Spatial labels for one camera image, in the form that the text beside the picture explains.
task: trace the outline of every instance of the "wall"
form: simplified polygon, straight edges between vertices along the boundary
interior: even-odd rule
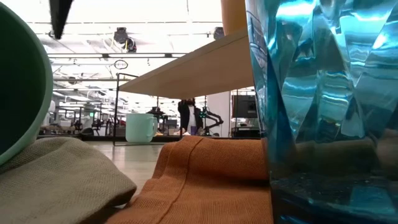
[[[221,119],[224,121],[223,125],[217,126],[210,129],[210,133],[219,133],[220,137],[229,137],[229,123],[231,121],[230,115],[230,100],[231,99],[231,92],[223,92],[217,93],[213,95],[207,96],[207,107],[208,109],[217,115],[221,116]],[[206,119],[206,125],[209,126],[214,124],[215,122]]]

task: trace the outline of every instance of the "floor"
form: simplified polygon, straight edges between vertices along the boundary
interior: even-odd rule
[[[86,142],[110,158],[116,167],[137,185],[137,195],[152,177],[162,145],[116,146],[111,142]]]

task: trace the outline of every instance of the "ceiling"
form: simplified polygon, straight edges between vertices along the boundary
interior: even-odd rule
[[[86,100],[103,102],[105,106],[112,103],[116,98],[116,92],[112,90],[116,88],[116,73],[140,76],[174,60],[146,58],[154,55],[139,54],[189,53],[214,41],[212,33],[215,27],[222,26],[221,4],[217,0],[74,0],[64,35],[61,40],[55,40],[49,35],[52,30],[49,0],[2,2],[18,14],[43,43],[56,80],[54,97],[61,99],[64,105]],[[122,45],[113,40],[117,27],[126,27],[128,36],[137,45],[137,54],[130,55],[142,58],[124,58],[116,66],[114,64],[119,58],[101,58],[101,54],[126,53]],[[95,58],[77,58],[78,54]],[[118,69],[125,66],[127,68],[123,70]],[[75,82],[62,80],[71,78]],[[107,81],[86,81],[89,79]],[[120,93],[119,99],[122,99],[121,113],[128,113],[129,110],[145,113],[157,104],[155,96],[133,93]],[[203,104],[204,97],[197,101]],[[178,114],[177,103],[173,99],[159,100],[161,110],[170,115]]]

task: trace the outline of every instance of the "green mug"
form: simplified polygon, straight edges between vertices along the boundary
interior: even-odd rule
[[[148,143],[157,131],[157,119],[153,114],[127,114],[126,140],[129,143]]]
[[[36,140],[52,97],[47,53],[29,26],[0,2],[0,165]]]

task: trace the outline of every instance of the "person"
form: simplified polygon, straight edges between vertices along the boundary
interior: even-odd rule
[[[203,129],[203,120],[200,118],[200,109],[195,106],[194,98],[180,101],[178,112],[181,117],[182,133],[192,134],[191,127],[196,127],[197,133],[200,133],[200,130]]]

